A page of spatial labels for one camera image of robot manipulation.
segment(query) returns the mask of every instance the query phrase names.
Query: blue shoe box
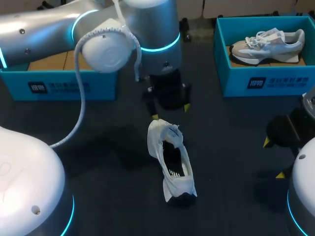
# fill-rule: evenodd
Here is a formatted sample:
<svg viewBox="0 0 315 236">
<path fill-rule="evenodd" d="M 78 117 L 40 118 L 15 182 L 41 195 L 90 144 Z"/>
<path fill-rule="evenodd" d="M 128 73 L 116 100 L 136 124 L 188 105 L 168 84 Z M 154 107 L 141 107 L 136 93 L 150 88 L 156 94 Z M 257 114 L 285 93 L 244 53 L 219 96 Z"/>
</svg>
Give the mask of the blue shoe box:
<svg viewBox="0 0 315 236">
<path fill-rule="evenodd" d="M 100 74 L 80 57 L 86 100 L 114 101 L 117 73 Z M 80 92 L 73 52 L 4 69 L 0 76 L 15 101 L 76 101 Z"/>
<path fill-rule="evenodd" d="M 273 28 L 304 30 L 302 58 L 306 65 L 232 67 L 227 46 Z M 308 16 L 218 18 L 214 41 L 224 97 L 302 95 L 315 85 L 315 25 Z"/>
</svg>

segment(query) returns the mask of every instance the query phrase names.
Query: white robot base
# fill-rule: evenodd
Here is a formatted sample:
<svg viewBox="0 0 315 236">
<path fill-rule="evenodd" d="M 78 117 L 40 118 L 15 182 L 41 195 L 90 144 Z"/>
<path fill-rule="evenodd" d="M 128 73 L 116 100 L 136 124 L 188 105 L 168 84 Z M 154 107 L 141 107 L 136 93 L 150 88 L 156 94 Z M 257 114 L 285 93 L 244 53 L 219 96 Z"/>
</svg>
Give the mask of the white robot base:
<svg viewBox="0 0 315 236">
<path fill-rule="evenodd" d="M 315 139 L 297 156 L 287 194 L 286 221 L 291 236 L 315 235 Z"/>
<path fill-rule="evenodd" d="M 70 235 L 74 197 L 44 142 L 0 127 L 0 235 Z"/>
</svg>

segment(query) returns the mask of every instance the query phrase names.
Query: dark gray table surface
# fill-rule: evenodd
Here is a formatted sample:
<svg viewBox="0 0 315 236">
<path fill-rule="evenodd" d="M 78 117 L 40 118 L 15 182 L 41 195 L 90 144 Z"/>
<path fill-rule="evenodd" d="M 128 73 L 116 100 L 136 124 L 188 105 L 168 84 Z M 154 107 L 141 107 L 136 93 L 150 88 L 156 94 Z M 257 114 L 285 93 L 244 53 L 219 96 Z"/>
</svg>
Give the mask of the dark gray table surface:
<svg viewBox="0 0 315 236">
<path fill-rule="evenodd" d="M 88 102 L 80 131 L 56 150 L 75 196 L 79 235 L 287 236 L 287 182 L 274 176 L 293 156 L 262 146 L 269 120 L 289 113 L 297 97 L 223 98 L 206 43 L 183 46 L 182 77 L 193 86 L 191 109 L 159 114 L 184 134 L 196 204 L 165 203 L 160 167 L 146 147 L 146 85 L 134 82 L 130 62 L 120 72 L 117 101 Z M 0 83 L 0 125 L 48 144 L 73 128 L 79 108 L 79 102 L 13 102 Z"/>
</svg>

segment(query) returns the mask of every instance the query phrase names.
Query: white sneaker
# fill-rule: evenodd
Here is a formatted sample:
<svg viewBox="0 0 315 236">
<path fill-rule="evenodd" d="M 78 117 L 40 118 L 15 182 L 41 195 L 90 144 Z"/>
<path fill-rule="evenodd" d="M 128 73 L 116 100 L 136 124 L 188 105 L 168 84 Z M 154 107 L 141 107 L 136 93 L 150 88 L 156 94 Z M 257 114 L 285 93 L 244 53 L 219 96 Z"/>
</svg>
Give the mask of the white sneaker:
<svg viewBox="0 0 315 236">
<path fill-rule="evenodd" d="M 197 193 L 192 169 L 178 126 L 162 119 L 152 121 L 148 130 L 148 149 L 150 156 L 162 166 L 166 202 L 194 200 Z"/>
<path fill-rule="evenodd" d="M 284 33 L 276 28 L 258 32 L 256 37 L 245 38 L 230 47 L 232 55 L 247 64 L 257 65 L 264 59 L 281 62 L 299 62 L 299 53 L 305 43 L 305 33 L 299 29 L 294 33 Z"/>
</svg>

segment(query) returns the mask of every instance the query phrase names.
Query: cable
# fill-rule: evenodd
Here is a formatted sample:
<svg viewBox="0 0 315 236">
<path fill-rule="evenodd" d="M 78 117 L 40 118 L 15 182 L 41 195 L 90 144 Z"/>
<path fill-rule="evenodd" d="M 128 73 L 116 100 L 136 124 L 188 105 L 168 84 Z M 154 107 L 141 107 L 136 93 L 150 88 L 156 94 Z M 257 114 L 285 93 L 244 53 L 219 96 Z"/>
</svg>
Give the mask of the cable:
<svg viewBox="0 0 315 236">
<path fill-rule="evenodd" d="M 126 20 L 125 20 L 123 14 L 122 14 L 122 11 L 121 11 L 121 9 L 120 9 L 118 0 L 112 0 L 112 1 L 113 1 L 114 5 L 115 5 L 115 10 L 116 10 L 116 12 L 117 12 L 118 19 L 119 19 L 120 22 L 123 24 L 123 26 L 125 26 L 125 25 L 126 25 Z"/>
<path fill-rule="evenodd" d="M 77 45 L 75 46 L 75 50 L 74 50 L 74 68 L 75 68 L 75 76 L 77 79 L 77 83 L 79 85 L 79 91 L 80 91 L 80 95 L 81 95 L 81 110 L 80 110 L 80 115 L 78 118 L 77 123 L 75 124 L 74 128 L 72 129 L 72 131 L 61 141 L 50 145 L 51 148 L 56 148 L 58 146 L 61 146 L 62 144 L 64 144 L 65 142 L 67 142 L 69 139 L 71 139 L 74 134 L 78 131 L 82 120 L 84 118 L 84 113 L 85 113 L 85 92 L 84 92 L 84 86 L 83 86 L 83 82 L 82 82 L 82 78 L 81 78 L 81 74 L 80 74 L 80 68 L 79 68 L 79 55 L 80 52 L 82 50 L 82 47 L 84 46 L 84 44 L 89 41 L 92 38 L 104 35 L 105 33 L 120 33 L 120 34 L 124 34 L 129 40 L 131 40 L 137 50 L 137 60 L 134 64 L 134 73 L 135 73 L 135 80 L 138 82 L 140 79 L 139 76 L 139 66 L 141 63 L 141 58 L 142 58 L 142 52 L 141 52 L 141 46 L 140 43 L 138 41 L 138 39 L 132 34 L 132 32 L 129 30 L 129 28 L 127 26 L 123 26 L 121 28 L 105 28 L 105 29 L 99 29 L 99 30 L 95 30 L 95 31 L 91 31 L 89 33 L 87 33 L 86 35 L 84 35 L 79 42 L 77 43 Z"/>
</svg>

